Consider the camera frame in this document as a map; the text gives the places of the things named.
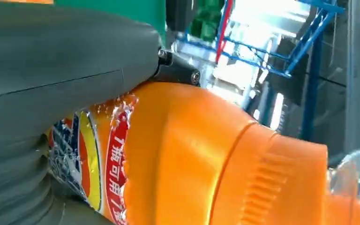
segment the bottle label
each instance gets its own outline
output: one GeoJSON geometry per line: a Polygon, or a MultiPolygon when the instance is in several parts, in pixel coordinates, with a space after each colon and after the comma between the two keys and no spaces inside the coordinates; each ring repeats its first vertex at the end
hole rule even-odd
{"type": "Polygon", "coordinates": [[[138,98],[127,94],[58,121],[49,131],[52,174],[117,225],[126,225],[123,149],[138,98]]]}

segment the clear plastic bottle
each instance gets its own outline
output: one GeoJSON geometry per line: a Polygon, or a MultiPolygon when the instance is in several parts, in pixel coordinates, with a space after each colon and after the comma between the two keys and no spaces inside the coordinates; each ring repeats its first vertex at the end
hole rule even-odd
{"type": "Polygon", "coordinates": [[[360,150],[328,170],[327,223],[360,225],[360,150]]]}

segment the metal bolt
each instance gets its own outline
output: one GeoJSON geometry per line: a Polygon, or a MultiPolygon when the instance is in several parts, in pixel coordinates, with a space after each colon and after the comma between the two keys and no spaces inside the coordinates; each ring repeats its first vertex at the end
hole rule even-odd
{"type": "Polygon", "coordinates": [[[199,71],[194,71],[191,75],[191,83],[192,84],[197,84],[199,82],[199,78],[201,77],[201,74],[199,73],[199,71]]]}
{"type": "Polygon", "coordinates": [[[158,50],[158,57],[160,57],[162,59],[166,59],[166,51],[164,49],[159,49],[158,50]]]}

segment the orange bottle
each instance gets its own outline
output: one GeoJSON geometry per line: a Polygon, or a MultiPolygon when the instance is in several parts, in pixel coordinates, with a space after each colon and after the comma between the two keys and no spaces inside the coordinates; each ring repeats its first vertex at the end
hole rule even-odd
{"type": "Polygon", "coordinates": [[[327,191],[326,146],[192,86],[145,84],[48,135],[56,176],[119,225],[338,225],[349,205],[327,191]]]}

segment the gray machine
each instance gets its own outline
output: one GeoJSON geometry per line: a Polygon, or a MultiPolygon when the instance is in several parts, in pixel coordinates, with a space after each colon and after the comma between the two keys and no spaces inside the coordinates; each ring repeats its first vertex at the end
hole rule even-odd
{"type": "Polygon", "coordinates": [[[52,191],[42,134],[148,79],[197,84],[160,46],[151,26],[120,16],[0,3],[0,225],[111,224],[52,191]]]}

